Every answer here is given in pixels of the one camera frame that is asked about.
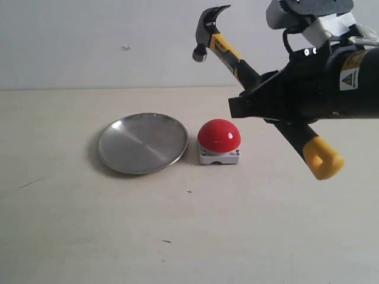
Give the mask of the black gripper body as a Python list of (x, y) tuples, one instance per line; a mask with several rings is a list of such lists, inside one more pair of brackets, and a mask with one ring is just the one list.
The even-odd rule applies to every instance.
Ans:
[(289, 53), (277, 79), (276, 121), (313, 123), (341, 117), (336, 94), (340, 54), (341, 45), (330, 42)]

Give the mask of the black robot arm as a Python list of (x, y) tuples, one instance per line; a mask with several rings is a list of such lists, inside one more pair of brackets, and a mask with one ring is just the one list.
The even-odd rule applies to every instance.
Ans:
[(302, 122), (378, 118), (378, 48), (295, 51), (288, 64), (229, 99), (232, 118)]

